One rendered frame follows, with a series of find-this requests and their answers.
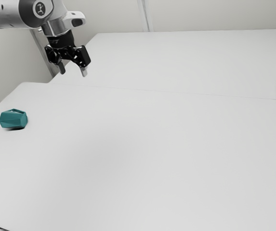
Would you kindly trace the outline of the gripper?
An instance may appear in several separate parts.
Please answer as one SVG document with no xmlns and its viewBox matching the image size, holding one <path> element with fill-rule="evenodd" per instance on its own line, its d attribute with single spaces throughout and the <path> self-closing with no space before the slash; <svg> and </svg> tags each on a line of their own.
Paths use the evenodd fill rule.
<svg viewBox="0 0 276 231">
<path fill-rule="evenodd" d="M 48 61 L 60 70 L 60 73 L 63 75 L 66 70 L 64 64 L 62 63 L 61 56 L 56 53 L 54 49 L 61 49 L 66 47 L 66 53 L 68 60 L 75 63 L 81 71 L 83 77 L 87 75 L 87 66 L 91 63 L 91 58 L 86 50 L 84 45 L 76 47 L 74 43 L 74 36 L 71 30 L 66 33 L 56 36 L 56 37 L 47 37 L 49 45 L 45 46 L 44 50 Z"/>
</svg>

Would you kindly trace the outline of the teal faceted mug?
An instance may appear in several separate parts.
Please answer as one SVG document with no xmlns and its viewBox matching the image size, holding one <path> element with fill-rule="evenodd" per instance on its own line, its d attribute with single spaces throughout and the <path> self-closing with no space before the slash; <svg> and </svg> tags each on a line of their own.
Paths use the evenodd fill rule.
<svg viewBox="0 0 276 231">
<path fill-rule="evenodd" d="M 24 129 L 28 124 L 26 112 L 11 109 L 0 114 L 0 126 L 7 130 Z"/>
</svg>

